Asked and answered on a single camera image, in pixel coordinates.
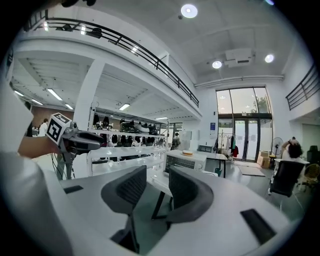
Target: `white shelving unit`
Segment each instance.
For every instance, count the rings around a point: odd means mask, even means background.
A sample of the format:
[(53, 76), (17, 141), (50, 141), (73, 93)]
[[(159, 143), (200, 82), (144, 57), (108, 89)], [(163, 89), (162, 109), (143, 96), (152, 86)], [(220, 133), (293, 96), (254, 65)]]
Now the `white shelving unit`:
[(106, 163), (93, 164), (92, 175), (97, 176), (101, 174), (113, 173), (134, 166), (146, 166), (147, 168), (152, 168), (153, 166), (160, 165), (163, 162), (163, 157), (147, 156), (119, 162), (110, 161)]
[(111, 130), (98, 130), (98, 129), (89, 129), (89, 132), (96, 133), (96, 134), (110, 134), (110, 135), (125, 135), (125, 136), (132, 136), (132, 137), (155, 137), (155, 138), (163, 138), (165, 139), (165, 135), (150, 135), (150, 134), (143, 134), (143, 133), (129, 133), (129, 132), (120, 132), (120, 131), (111, 131)]
[(165, 147), (137, 146), (137, 147), (101, 147), (91, 152), (92, 158), (128, 157), (166, 152)]

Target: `fluorescent light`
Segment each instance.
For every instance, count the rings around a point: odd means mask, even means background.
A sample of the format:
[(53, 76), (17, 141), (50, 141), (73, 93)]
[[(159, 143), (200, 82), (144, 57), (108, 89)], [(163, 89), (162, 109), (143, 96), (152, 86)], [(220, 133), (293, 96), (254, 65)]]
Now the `fluorescent light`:
[(48, 92), (51, 93), (54, 97), (56, 97), (59, 101), (62, 101), (62, 98), (60, 98), (53, 89), (48, 89)]
[(69, 109), (73, 110), (73, 108), (69, 104), (65, 104)]
[(81, 27), (81, 35), (84, 35), (85, 31), (86, 31), (86, 26), (82, 25), (82, 27)]
[(271, 63), (273, 62), (275, 59), (275, 56), (273, 56), (272, 54), (268, 54), (267, 56), (265, 56), (264, 60), (266, 63)]
[(134, 53), (136, 52), (136, 50), (138, 50), (138, 49), (139, 49), (139, 47), (135, 45), (135, 46), (132, 48), (131, 52), (134, 54)]
[(271, 6), (273, 6), (275, 4), (274, 1), (272, 1), (272, 0), (265, 0), (265, 1), (267, 4), (269, 4)]
[(20, 95), (20, 96), (24, 96), (22, 93), (18, 92), (18, 91), (14, 91), (16, 94)]
[(220, 60), (216, 60), (216, 61), (214, 61), (214, 62), (212, 63), (212, 67), (213, 67), (214, 69), (220, 69), (221, 66), (222, 66), (222, 62), (221, 62)]
[(194, 18), (198, 14), (198, 9), (192, 4), (185, 4), (181, 7), (181, 14), (186, 18)]
[(35, 99), (32, 99), (33, 102), (38, 103), (39, 105), (43, 105), (42, 103), (40, 103), (39, 101), (36, 101)]
[(130, 104), (126, 103), (122, 107), (120, 107), (119, 110), (125, 110), (129, 106), (130, 106)]

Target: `glass door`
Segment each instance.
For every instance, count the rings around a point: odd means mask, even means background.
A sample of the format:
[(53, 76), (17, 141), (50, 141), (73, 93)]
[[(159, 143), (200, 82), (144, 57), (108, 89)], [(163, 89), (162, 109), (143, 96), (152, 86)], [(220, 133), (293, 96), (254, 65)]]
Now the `glass door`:
[(238, 161), (255, 162), (258, 154), (259, 126), (257, 119), (235, 118), (235, 145), (238, 147)]

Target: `white ceiling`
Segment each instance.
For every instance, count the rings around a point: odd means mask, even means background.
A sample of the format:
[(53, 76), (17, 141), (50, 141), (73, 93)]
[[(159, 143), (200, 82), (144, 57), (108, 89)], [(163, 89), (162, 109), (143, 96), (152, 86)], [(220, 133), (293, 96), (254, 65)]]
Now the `white ceiling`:
[[(23, 58), (14, 61), (12, 83), (29, 101), (35, 99), (50, 108), (67, 110), (65, 104), (75, 108), (89, 67), (87, 64), (62, 60)], [(169, 117), (172, 122), (195, 120), (188, 112), (163, 97), (108, 71), (107, 68), (103, 70), (94, 97), (98, 107), (105, 109), (106, 113), (116, 113), (124, 103), (129, 103), (130, 107), (122, 111), (125, 115), (134, 114), (150, 120)], [(54, 89), (63, 101), (49, 93), (46, 90), (48, 88)]]
[[(178, 19), (184, 4), (198, 9), (195, 18)], [(273, 6), (263, 0), (100, 0), (92, 7), (143, 30), (161, 45), (196, 83), (251, 75), (281, 75), (293, 44), (293, 30)], [(226, 60), (225, 51), (252, 50), (249, 66), (212, 68), (214, 60)], [(275, 60), (267, 64), (267, 54)]]

